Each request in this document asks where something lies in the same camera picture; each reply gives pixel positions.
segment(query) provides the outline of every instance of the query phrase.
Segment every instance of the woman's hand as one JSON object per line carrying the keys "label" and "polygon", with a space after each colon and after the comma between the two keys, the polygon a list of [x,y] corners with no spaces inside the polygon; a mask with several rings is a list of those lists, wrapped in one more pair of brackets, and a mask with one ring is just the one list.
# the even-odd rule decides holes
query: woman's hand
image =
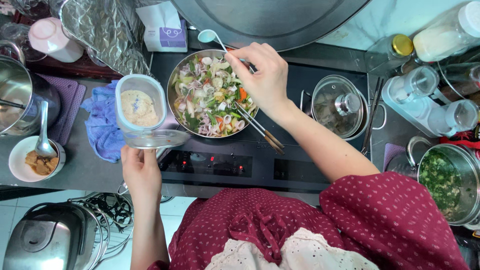
{"label": "woman's hand", "polygon": [[121,149],[123,179],[128,186],[134,206],[156,206],[161,200],[162,175],[156,161],[155,149]]}
{"label": "woman's hand", "polygon": [[[239,60],[245,59],[258,70],[251,74]],[[250,46],[230,51],[225,55],[253,101],[274,121],[289,107],[287,98],[288,64],[270,45],[253,42]]]}

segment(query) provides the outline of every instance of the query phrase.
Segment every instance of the aluminum foil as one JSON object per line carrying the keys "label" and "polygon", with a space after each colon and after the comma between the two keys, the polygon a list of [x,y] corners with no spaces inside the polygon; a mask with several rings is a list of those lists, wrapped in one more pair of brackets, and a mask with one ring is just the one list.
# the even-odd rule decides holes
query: aluminum foil
{"label": "aluminum foil", "polygon": [[142,53],[145,27],[135,8],[144,1],[66,0],[60,12],[64,31],[92,47],[96,56],[122,75],[152,76]]}

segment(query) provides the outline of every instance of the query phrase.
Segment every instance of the digital display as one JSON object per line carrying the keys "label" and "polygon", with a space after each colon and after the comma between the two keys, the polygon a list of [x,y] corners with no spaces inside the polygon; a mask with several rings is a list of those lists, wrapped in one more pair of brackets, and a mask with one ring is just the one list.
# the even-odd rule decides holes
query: digital display
{"label": "digital display", "polygon": [[252,177],[253,157],[171,150],[158,166],[162,172]]}
{"label": "digital display", "polygon": [[313,162],[275,159],[275,180],[330,184]]}

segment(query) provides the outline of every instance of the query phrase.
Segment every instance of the pot lid knob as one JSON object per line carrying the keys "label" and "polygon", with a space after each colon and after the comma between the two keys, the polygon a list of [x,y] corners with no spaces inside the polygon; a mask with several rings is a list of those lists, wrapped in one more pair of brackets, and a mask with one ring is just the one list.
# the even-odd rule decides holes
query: pot lid knob
{"label": "pot lid knob", "polygon": [[361,100],[357,95],[353,93],[343,94],[335,99],[336,111],[341,116],[356,113],[360,110],[360,107]]}

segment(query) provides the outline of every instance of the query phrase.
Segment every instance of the black stovetop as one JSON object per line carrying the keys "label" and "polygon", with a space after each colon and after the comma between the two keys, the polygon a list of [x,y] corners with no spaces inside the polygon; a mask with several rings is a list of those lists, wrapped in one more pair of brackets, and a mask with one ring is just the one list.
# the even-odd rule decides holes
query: black stovetop
{"label": "black stovetop", "polygon": [[[192,52],[154,54],[151,70],[161,85],[167,85],[177,63]],[[332,74],[346,77],[365,97],[368,96],[366,74],[289,63],[288,98],[298,106],[303,89],[312,93],[321,79]],[[304,98],[303,105],[309,106],[309,102],[308,98]],[[163,181],[221,187],[262,187],[303,193],[318,193],[329,186],[328,180],[290,134],[262,111],[255,119],[285,145],[284,156],[276,154],[251,125],[225,139],[192,136],[185,145],[169,149],[161,157],[159,166]],[[179,127],[170,110],[161,128],[185,131]],[[363,139],[364,134],[349,143],[360,150]]]}

